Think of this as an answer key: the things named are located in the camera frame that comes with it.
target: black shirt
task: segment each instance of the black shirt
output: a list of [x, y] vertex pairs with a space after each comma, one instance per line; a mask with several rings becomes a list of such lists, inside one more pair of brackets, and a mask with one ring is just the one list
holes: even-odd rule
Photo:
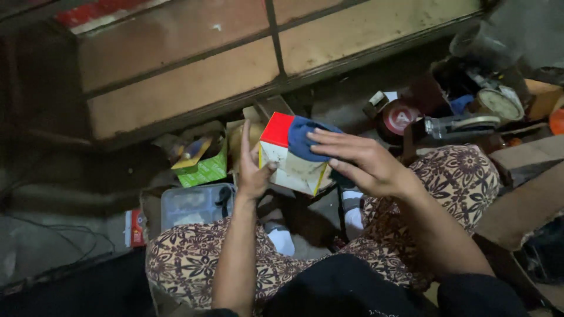
[[[320, 261], [283, 286], [266, 305], [275, 316], [424, 316], [425, 299], [384, 281], [365, 261], [339, 254]], [[515, 292], [488, 275], [445, 278], [438, 291], [441, 316], [522, 316], [528, 313]], [[206, 316], [237, 316], [230, 310]]]

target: clear plastic box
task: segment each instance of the clear plastic box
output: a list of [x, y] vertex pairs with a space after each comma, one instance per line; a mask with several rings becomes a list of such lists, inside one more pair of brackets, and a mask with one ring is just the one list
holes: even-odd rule
[[229, 183], [210, 184], [190, 188], [173, 188], [165, 191], [161, 198], [161, 230], [180, 224], [212, 223], [223, 218], [220, 191], [230, 191], [227, 214], [233, 212], [235, 186]]

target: floral print fabric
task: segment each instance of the floral print fabric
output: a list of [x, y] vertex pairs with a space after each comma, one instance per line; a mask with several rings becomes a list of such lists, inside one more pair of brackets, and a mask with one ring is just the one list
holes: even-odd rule
[[[472, 146], [446, 146], [432, 151], [409, 167], [429, 193], [468, 233], [499, 190], [499, 175], [489, 159]], [[397, 205], [392, 199], [365, 197], [364, 232], [339, 253], [367, 261], [386, 280], [424, 290], [432, 274], [418, 261]], [[209, 309], [212, 281], [230, 218], [211, 224], [176, 226], [147, 246], [147, 277], [166, 293], [195, 309]], [[286, 282], [321, 259], [298, 260], [276, 252], [257, 224], [258, 306]]]

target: hand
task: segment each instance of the hand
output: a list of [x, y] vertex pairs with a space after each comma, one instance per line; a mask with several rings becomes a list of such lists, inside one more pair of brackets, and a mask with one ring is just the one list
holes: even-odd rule
[[256, 200], [267, 190], [268, 179], [276, 171], [278, 164], [268, 162], [263, 168], [258, 168], [258, 143], [252, 151], [249, 150], [249, 130], [250, 121], [246, 120], [241, 137], [241, 163], [237, 195]]
[[355, 182], [366, 195], [403, 199], [421, 187], [415, 174], [373, 139], [321, 129], [315, 129], [315, 133], [309, 133], [308, 137], [319, 143], [312, 146], [311, 151], [341, 159], [332, 158], [329, 165]]

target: person's left hand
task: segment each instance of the person's left hand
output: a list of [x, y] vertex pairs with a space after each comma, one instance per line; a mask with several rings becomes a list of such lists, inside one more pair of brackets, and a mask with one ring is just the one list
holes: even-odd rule
[[258, 143], [252, 151], [249, 150], [250, 121], [243, 125], [241, 137], [241, 163], [239, 167], [238, 196], [256, 200], [268, 188], [268, 179], [278, 168], [277, 162], [268, 162], [261, 169], [258, 168]]

